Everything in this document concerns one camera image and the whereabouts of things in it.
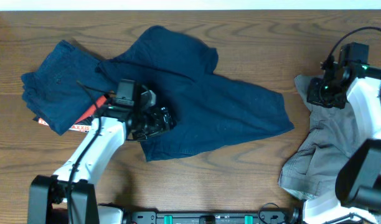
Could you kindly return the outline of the navy blue shorts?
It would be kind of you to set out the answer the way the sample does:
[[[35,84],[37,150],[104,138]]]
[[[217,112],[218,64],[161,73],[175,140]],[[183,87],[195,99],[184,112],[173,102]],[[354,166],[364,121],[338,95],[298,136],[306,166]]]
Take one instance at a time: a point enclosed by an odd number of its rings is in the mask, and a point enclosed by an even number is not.
[[[123,54],[100,62],[110,80],[134,80],[155,92],[176,126],[143,141],[148,161],[270,138],[293,129],[280,93],[215,74],[215,48],[189,35],[152,26]]]

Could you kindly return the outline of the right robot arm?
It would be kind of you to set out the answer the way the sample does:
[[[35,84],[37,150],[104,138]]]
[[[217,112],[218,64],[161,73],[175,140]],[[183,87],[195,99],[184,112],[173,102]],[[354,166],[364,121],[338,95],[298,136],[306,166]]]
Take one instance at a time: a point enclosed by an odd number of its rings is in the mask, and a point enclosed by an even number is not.
[[[334,190],[303,203],[303,223],[376,223],[374,213],[381,212],[381,68],[369,65],[368,57],[368,45],[345,44],[308,87],[313,105],[351,105],[362,144],[338,173]]]

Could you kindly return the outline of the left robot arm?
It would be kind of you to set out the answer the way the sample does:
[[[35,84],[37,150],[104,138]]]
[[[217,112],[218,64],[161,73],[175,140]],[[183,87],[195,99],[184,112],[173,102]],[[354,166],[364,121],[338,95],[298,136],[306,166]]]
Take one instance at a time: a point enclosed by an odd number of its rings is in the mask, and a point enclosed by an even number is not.
[[[96,107],[91,128],[70,159],[51,176],[32,181],[28,223],[131,223],[131,215],[119,206],[97,203],[95,187],[126,141],[146,141],[175,125],[152,90],[122,79],[115,97]]]

